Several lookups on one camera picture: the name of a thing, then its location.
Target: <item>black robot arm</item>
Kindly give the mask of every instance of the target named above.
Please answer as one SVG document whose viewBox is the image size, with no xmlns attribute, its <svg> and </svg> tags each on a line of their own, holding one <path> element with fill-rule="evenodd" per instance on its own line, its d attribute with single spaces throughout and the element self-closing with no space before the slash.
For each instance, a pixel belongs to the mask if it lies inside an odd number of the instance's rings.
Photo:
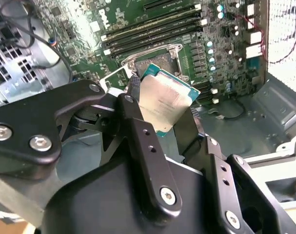
<svg viewBox="0 0 296 234">
<path fill-rule="evenodd" d="M 166 158 L 137 83 L 115 97 L 82 80 L 0 107 L 0 174 L 26 182 L 50 175 L 62 143 L 102 133 L 101 166 L 51 198 L 43 234 L 296 234 L 265 183 L 222 154 L 192 109 L 174 126 L 187 166 Z"/>
</svg>

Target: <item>red wire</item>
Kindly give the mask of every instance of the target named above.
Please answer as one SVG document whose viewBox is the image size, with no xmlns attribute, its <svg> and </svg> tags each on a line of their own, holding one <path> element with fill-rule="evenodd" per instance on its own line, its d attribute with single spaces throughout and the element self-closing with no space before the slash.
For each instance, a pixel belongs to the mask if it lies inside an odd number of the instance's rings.
<svg viewBox="0 0 296 234">
<path fill-rule="evenodd" d="M 246 22 L 249 22 L 254 28 L 256 28 L 257 30 L 259 30 L 261 32 L 261 35 L 262 36 L 261 36 L 260 48 L 261 48 L 262 55 L 263 55 L 263 57 L 264 57 L 264 59 L 265 59 L 266 62 L 268 62 L 270 64 L 280 63 L 283 60 L 285 60 L 288 56 L 290 56 L 290 54 L 295 50 L 296 40 L 295 40 L 295 43 L 294 43 L 292 49 L 290 50 L 290 52 L 286 56 L 284 56 L 283 58 L 281 58 L 281 59 L 279 59 L 279 60 L 277 60 L 275 62 L 268 61 L 266 59 L 266 47 L 264 45 L 264 37 L 265 37 L 264 31 L 260 27 L 258 27 L 257 25 L 255 25 L 253 22 L 251 22 L 248 18 L 246 18 L 244 16 L 240 16 L 240 15 L 237 15 L 237 17 L 244 19 Z"/>
</svg>

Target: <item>motherboard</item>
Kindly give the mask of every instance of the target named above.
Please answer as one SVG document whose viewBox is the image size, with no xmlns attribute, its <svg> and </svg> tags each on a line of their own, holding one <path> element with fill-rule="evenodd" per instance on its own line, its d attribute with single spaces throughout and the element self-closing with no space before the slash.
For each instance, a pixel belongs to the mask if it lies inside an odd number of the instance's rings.
<svg viewBox="0 0 296 234">
<path fill-rule="evenodd" d="M 153 63 L 201 91 L 198 103 L 248 95 L 260 82 L 261 35 L 242 20 L 253 0 L 34 0 L 71 64 L 74 81 L 121 66 L 139 76 Z M 108 87 L 124 89 L 119 72 Z"/>
</svg>

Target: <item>green circuit board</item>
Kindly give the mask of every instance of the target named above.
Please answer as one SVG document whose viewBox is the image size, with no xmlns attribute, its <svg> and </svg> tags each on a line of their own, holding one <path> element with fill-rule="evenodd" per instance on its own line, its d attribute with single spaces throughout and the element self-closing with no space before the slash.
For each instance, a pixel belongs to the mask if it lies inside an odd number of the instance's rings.
<svg viewBox="0 0 296 234">
<path fill-rule="evenodd" d="M 154 63 L 200 90 L 210 88 L 208 81 L 213 78 L 224 96 L 229 93 L 229 82 L 230 92 L 255 92 L 247 74 L 257 76 L 259 67 L 257 58 L 253 62 L 238 61 L 243 57 L 246 25 L 219 17 L 219 4 L 224 8 L 223 15 L 227 10 L 239 13 L 240 8 L 231 7 L 232 2 L 35 0 L 47 31 L 52 32 L 52 27 L 57 30 L 58 49 L 70 62 L 74 80 L 98 82 L 124 64 L 141 75 Z M 234 24 L 240 28 L 236 36 L 229 30 Z M 126 74 L 120 72 L 107 84 L 124 89 L 127 82 Z"/>
</svg>

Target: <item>ventilation grille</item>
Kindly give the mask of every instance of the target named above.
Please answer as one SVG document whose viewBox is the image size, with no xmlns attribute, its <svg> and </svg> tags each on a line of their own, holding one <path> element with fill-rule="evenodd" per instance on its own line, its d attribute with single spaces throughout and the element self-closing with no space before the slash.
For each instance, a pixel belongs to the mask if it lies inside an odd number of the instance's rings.
<svg viewBox="0 0 296 234">
<path fill-rule="evenodd" d="M 296 0 L 271 0 L 269 13 L 268 60 L 286 56 L 296 41 Z M 296 92 L 296 46 L 282 62 L 268 64 L 268 72 Z"/>
<path fill-rule="evenodd" d="M 0 50 L 0 105 L 44 91 L 30 55 L 13 46 Z"/>
</svg>

